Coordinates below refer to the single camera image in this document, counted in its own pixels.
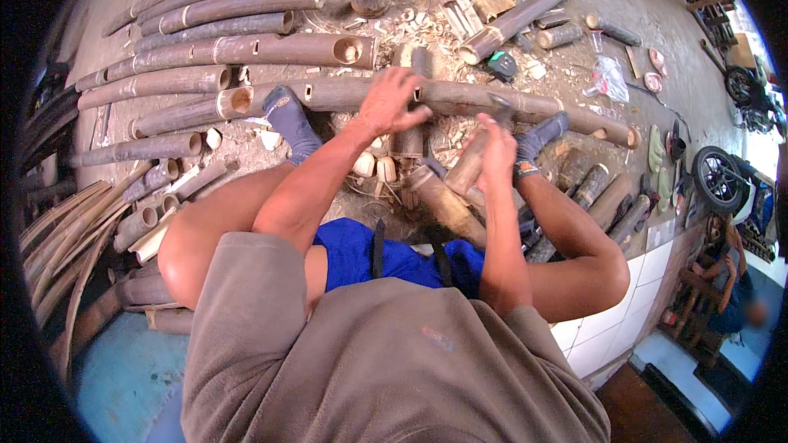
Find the black strap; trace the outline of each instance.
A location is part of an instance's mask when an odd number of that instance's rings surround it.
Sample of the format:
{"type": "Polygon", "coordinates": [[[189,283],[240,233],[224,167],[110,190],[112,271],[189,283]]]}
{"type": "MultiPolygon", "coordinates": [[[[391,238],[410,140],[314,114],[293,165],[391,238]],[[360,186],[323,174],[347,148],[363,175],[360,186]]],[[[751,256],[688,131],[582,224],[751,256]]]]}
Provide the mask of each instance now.
{"type": "Polygon", "coordinates": [[[380,279],[383,277],[383,232],[386,225],[383,219],[378,219],[378,224],[375,225],[375,234],[372,237],[372,270],[369,271],[372,279],[380,279]]]}

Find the tire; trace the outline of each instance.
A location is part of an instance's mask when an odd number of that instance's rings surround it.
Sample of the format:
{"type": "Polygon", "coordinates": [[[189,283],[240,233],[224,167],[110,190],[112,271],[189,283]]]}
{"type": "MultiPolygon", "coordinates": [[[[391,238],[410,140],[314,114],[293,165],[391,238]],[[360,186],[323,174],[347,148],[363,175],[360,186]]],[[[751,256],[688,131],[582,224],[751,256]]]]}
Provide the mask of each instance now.
{"type": "Polygon", "coordinates": [[[725,73],[725,91],[736,103],[749,103],[754,81],[747,69],[734,65],[725,73]]]}
{"type": "Polygon", "coordinates": [[[736,161],[724,150],[707,145],[698,151],[692,163],[695,188],[704,200],[711,204],[714,211],[720,214],[734,214],[742,205],[744,183],[733,177],[721,181],[720,172],[717,170],[720,166],[741,176],[736,161]]]}

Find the man's hand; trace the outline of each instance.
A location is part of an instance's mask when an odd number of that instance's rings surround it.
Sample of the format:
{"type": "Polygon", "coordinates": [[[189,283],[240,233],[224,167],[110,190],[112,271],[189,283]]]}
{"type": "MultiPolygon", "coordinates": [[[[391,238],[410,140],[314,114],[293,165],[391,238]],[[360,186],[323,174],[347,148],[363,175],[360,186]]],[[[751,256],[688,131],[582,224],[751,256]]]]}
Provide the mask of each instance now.
{"type": "Polygon", "coordinates": [[[408,102],[425,80],[411,69],[402,67],[389,67],[379,72],[369,87],[367,98],[361,103],[357,120],[369,129],[373,137],[402,132],[424,123],[433,111],[421,105],[409,112],[408,102]]]}
{"type": "Polygon", "coordinates": [[[731,272],[731,277],[737,278],[738,274],[736,272],[736,264],[734,263],[734,259],[731,257],[730,253],[725,254],[725,265],[728,267],[728,271],[731,272]]]}
{"type": "Polygon", "coordinates": [[[511,192],[511,167],[515,164],[517,141],[487,113],[478,114],[478,119],[489,135],[478,181],[479,190],[486,194],[494,187],[511,192]]]}

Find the gray sock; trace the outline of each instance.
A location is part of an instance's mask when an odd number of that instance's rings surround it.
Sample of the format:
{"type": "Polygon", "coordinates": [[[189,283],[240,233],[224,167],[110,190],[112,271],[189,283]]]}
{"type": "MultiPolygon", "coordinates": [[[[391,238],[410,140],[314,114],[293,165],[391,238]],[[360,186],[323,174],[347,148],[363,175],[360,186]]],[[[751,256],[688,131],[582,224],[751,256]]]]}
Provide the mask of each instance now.
{"type": "Polygon", "coordinates": [[[312,130],[295,96],[292,89],[280,84],[262,101],[262,110],[273,129],[290,144],[292,155],[288,161],[298,166],[317,151],[323,141],[312,130]]]}

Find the motorcycle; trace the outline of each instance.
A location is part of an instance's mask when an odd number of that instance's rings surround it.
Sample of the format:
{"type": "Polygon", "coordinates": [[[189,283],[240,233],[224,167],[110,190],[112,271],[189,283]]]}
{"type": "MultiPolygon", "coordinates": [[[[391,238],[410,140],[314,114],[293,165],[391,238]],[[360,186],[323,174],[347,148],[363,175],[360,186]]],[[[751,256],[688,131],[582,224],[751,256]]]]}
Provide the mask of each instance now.
{"type": "Polygon", "coordinates": [[[742,114],[742,125],[750,132],[767,134],[775,127],[786,136],[786,115],[774,93],[766,91],[768,84],[760,57],[755,55],[755,74],[743,66],[734,65],[725,73],[725,90],[733,98],[742,114]]]}

